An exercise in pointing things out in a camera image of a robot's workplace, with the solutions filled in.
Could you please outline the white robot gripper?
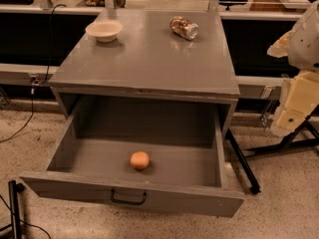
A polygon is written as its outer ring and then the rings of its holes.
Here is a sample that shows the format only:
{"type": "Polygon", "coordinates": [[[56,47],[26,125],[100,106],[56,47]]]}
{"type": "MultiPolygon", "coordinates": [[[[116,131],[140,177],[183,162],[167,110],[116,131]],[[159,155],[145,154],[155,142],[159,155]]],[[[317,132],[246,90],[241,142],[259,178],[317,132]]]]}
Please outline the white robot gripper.
{"type": "Polygon", "coordinates": [[[280,105],[270,131],[286,136],[297,129],[319,105],[319,0],[313,2],[291,29],[267,50],[275,58],[288,56],[299,74],[282,86],[280,105]]]}

